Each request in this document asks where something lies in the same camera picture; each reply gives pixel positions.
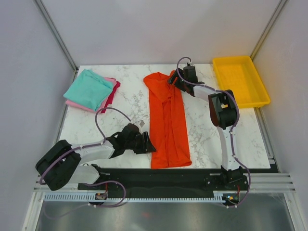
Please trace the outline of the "orange t-shirt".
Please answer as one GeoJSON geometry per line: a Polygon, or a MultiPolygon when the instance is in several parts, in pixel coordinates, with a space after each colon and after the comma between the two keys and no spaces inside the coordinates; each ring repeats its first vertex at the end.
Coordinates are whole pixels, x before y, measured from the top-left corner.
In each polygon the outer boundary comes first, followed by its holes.
{"type": "Polygon", "coordinates": [[[156,148],[151,168],[186,167],[192,164],[182,94],[160,72],[146,76],[149,90],[150,140],[156,148]]]}

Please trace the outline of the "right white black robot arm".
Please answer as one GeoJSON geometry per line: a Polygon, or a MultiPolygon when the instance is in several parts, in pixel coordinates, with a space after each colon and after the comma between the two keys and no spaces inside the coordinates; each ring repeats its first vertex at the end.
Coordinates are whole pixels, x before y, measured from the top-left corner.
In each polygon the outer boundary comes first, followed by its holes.
{"type": "Polygon", "coordinates": [[[231,90],[217,90],[198,81],[195,67],[187,65],[176,68],[168,83],[179,90],[202,99],[209,104],[212,124],[217,128],[222,150],[220,183],[232,189],[243,180],[245,167],[236,157],[235,127],[239,120],[239,109],[231,90]]]}

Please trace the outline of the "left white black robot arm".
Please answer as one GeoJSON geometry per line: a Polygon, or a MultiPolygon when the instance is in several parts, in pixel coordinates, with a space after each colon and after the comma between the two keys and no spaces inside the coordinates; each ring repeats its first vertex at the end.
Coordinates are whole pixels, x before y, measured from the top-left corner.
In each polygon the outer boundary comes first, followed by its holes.
{"type": "Polygon", "coordinates": [[[67,140],[60,140],[35,165],[40,175],[39,184],[48,186],[51,191],[57,191],[68,183],[84,183],[101,189],[106,178],[98,165],[90,165],[89,162],[113,159],[127,150],[135,154],[156,152],[149,133],[141,132],[132,123],[94,143],[72,145],[67,140]]]}

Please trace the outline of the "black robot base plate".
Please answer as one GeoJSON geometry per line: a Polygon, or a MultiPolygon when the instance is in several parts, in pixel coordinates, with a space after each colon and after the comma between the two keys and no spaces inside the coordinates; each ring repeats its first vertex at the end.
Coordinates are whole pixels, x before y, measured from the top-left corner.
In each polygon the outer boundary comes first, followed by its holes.
{"type": "Polygon", "coordinates": [[[79,190],[104,190],[113,196],[153,197],[209,197],[215,191],[244,192],[248,180],[243,170],[243,180],[235,186],[224,187],[219,169],[125,169],[105,168],[96,186],[80,183],[79,190]]]}

